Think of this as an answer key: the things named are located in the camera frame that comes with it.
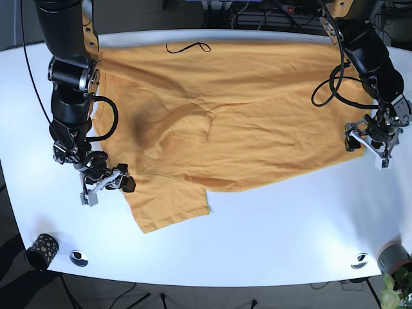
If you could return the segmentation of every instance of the black wire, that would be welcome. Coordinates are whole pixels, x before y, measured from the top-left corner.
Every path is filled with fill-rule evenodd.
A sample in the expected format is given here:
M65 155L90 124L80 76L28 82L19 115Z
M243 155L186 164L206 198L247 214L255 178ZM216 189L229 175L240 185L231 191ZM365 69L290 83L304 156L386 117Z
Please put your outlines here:
M379 308L380 308L380 301L378 298L378 295L376 295L375 290L373 289L371 283L369 282L369 278L367 278L366 283L368 284L369 289L371 290L371 293L373 295L373 298L375 298L376 303L378 304Z
M376 15L380 15L380 16L398 16L398 15L402 15L405 13L408 13L412 10L412 8L393 8L390 9L389 11L396 11L396 12L384 12L384 13L380 13L380 14L376 14Z
M67 287L67 284L65 280L63 279L63 274L60 273L60 279L62 281L64 290L66 291L67 296L69 297L69 300L71 302L71 305L73 306L74 309L82 309L81 305L76 301L76 299L73 297L73 295L70 294L69 288Z
M29 65L29 62L28 62L27 51L26 51L26 39L24 38L23 0L20 0L20 20L21 20L21 36L22 36L22 39L23 39L24 57L26 58L28 73L30 74L30 78L32 80L32 84L33 84L33 87L34 87L34 91L36 92L37 99L39 100L40 107L43 110L44 116L46 117L49 125L52 125L52 122L50 121L49 116L47 115L46 110L44 109L43 103L41 102L39 92L37 92L37 88L35 86L34 78L33 78L33 74L32 74L32 69L30 69L30 65Z
M342 280L342 281L339 281L339 283L341 284L342 291L344 291L344 292L351 292L351 291L361 292L361 291L364 290L363 282L360 283L360 285L362 287L360 290L357 290L356 288L345 289L344 286L350 283L350 281L348 281L348 280Z
M386 35L391 39L391 41L393 41L393 39L391 38L391 36L389 35L389 33L385 30L380 29L376 24L371 23L373 27L375 27L377 30L382 31L383 33L386 33Z
M192 48L193 46L196 46L196 45L199 45L200 48L206 53L209 53L212 50L211 47L208 44L203 43L203 42L196 42L196 43L190 44L190 45L186 46L185 48L182 48L181 50L178 50L178 51L170 51L168 49L167 45L168 45L168 43L166 44L166 50L167 50L168 53L181 53L181 52L184 52L185 50L188 50L189 48Z
M344 67L345 67L345 68L348 68L349 66L350 66L350 63L349 63L349 62L345 62ZM340 67L337 66L337 67L330 73L330 77L329 77L329 88L330 88L330 91L332 91L332 92L333 92L334 89L335 89L334 80L337 79L336 74L338 74L339 70L340 70ZM353 77L350 77L350 78L347 78L347 79L352 79L352 80L356 80L356 81L358 81L358 82L361 82L362 84L367 85L367 87L369 88L370 91L375 92L367 83L363 83L363 82L362 82L361 80L359 80L359 79L353 79ZM349 106L352 106L352 107L354 107L354 108L359 108L359 109L378 109L378 108L379 108L379 107L376 106L376 105L363 105L363 104L359 104L359 103L350 101L350 100L342 97L338 92L336 93L336 96L335 96L335 97L336 97L338 100L340 100L341 102L343 102L343 103L345 103L345 104L347 104L347 105L349 105Z
M279 13L283 14L285 17L287 17L291 23L293 23L302 33L306 33L302 27L295 21L295 19L290 16L289 13L285 12L280 5L278 5L274 0L271 0L272 4L276 6L276 8L279 10Z
M307 23L304 23L301 25L301 27L305 27L307 24L310 24L311 21L313 21L315 19L316 15L313 15L311 19L309 19L309 21Z
M123 294L121 294L120 296L118 296L118 297L115 299L115 301L113 301L113 304L111 304L111 306L109 307L109 309L112 309L112 307L115 305L115 303L116 303L123 295L126 295L127 293L129 293L130 291L132 291L132 289L134 289L135 286L136 286L136 283L133 283L133 286L132 286L129 290L127 290L126 292L124 292Z
M49 116L46 113L46 110L44 109L43 103L41 102L40 99L40 95L39 92L37 91L37 87L36 84L34 82L34 78L33 78L33 74L32 74L32 69L30 68L30 63L28 61L28 57L27 57L27 50L26 50L26 39L24 37L24 23L23 23L23 0L20 0L20 19L21 19L21 36L22 36L22 40L23 40L23 50L24 50L24 57L26 58L26 63L27 63L27 70L28 73L30 74L30 79L32 80L32 84L33 84L33 88L34 91L36 92L36 96L37 96L37 100L39 101L40 107L43 110L44 116L47 119L47 122L50 125L50 129L53 131L53 133L55 134L55 136L57 137L57 139L59 140L59 142L66 148L67 153L70 156L75 157L75 155L63 144L62 142L62 138L59 136L59 134L57 133L57 130L54 128L54 126L52 125L52 122L49 119ZM83 164L83 162L81 162L79 160L79 164L81 164L83 167L89 169L90 171L94 172L94 173L100 173L94 169L92 169L91 167L87 166L86 164Z
M321 103L321 104L315 103L315 100L314 100L315 94L316 94L317 90L319 90L319 88L324 85L323 83L322 83L321 85L319 85L319 86L315 89L315 91L312 93L312 97L311 97L312 104L313 104L314 106L318 107L318 108L321 108L322 106L327 105L327 103L329 103L329 102L336 96L336 94L337 94L337 92L338 92L338 90L339 90L339 88L340 88L340 86L341 86L341 84L342 84L342 81L343 81L343 78L344 78L344 76L343 76L343 75L344 75L344 70L345 70L345 67L344 67L344 65L345 65L345 64L344 64L344 63L345 63L345 56L344 56L344 52L343 52L343 46L342 46L342 42L341 42L341 36L339 35L339 31L338 31L338 28L337 28L337 26L336 26L336 24L335 24L335 21L333 20L332 16L330 15L330 12L329 12L328 9L326 8L326 5L325 5L325 3L323 2L323 0L317 0L317 2L320 4L322 10L323 10L324 13L326 14L327 19L329 19L329 23L331 24L331 26L332 26L332 28L333 28L333 30L334 30L334 32L335 32L335 35L336 35L337 43L338 43L338 46L339 46L339 53L341 54L341 74L339 75L336 88L332 91L332 94L330 95L330 97L329 97L326 101L324 101L323 103Z
M323 286L320 286L319 288L315 288L315 287L314 287L314 284L313 284L313 283L310 283L310 287L312 288L312 290L318 291L318 290L322 290L324 287L326 287L326 286L327 286L329 283L331 283L331 282L332 282L332 281L329 281L329 282L325 283ZM339 283L341 284L342 291L345 291L345 292L351 292L351 291L361 292L361 291L363 291L363 285L362 285L362 289L361 289L361 290L345 290L344 285L347 284L347 283L345 283L345 280L339 281Z
M331 283L331 281L326 282L323 286L319 287L319 288L314 288L314 284L310 283L310 287L312 288L312 290L322 290L326 285L328 285L329 283Z
M233 11L233 13L234 13L234 15L235 15L235 23L236 23L236 26L239 26L239 23L238 23L238 19L239 19L239 14L238 14L238 11L236 11L236 9L234 8L234 5L233 5L233 3L231 4L231 6L230 6L230 8L229 9L232 9L232 11Z
M94 102L98 102L98 101L103 101L111 106L111 109L113 110L113 124L111 125L110 130L105 135L86 137L85 140L89 143L99 142L101 140L107 140L116 131L117 124L118 124L118 111L117 111L116 104L109 98L102 97L99 95L94 98Z

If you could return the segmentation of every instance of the black patterned cup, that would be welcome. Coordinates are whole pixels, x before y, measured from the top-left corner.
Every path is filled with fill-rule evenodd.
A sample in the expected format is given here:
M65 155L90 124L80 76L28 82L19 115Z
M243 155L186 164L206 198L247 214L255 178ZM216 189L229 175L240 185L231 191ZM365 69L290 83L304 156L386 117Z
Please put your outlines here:
M33 245L26 250L27 262L37 270L46 270L59 251L59 244L49 234L40 234Z

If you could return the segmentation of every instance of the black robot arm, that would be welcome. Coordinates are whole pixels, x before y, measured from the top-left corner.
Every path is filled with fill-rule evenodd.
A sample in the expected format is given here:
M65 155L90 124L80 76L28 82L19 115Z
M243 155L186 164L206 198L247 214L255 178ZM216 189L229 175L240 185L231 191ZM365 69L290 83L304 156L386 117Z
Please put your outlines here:
M48 78L53 82L50 134L55 140L53 157L60 164L71 163L80 172L83 204L97 203L100 189L133 192L135 181L126 164L107 167L108 156L92 151L91 142L109 138L116 129L116 105L96 96L100 77L98 39L93 27L92 0L34 0L44 41L53 54ZM104 136L89 138L93 103L104 101L113 109L114 120Z
M336 95L348 105L377 110L373 117L365 115L359 122L346 124L346 150L354 151L364 144L375 153L377 167L387 168L391 151L399 144L402 128L410 125L412 120L412 105L403 95L404 80L401 74L393 67L388 49L370 22L383 1L329 1L332 6L350 6L345 15L339 15L339 10L334 10L332 6L327 8L323 0L318 2L324 10L324 17L321 18L324 29L333 43L338 45L338 39L341 42L347 58L345 68L352 65L356 69L364 90L378 102L376 106L369 108ZM329 86L332 92L335 91L333 81L340 72L337 67L330 76ZM367 128L359 129L361 124L366 124Z

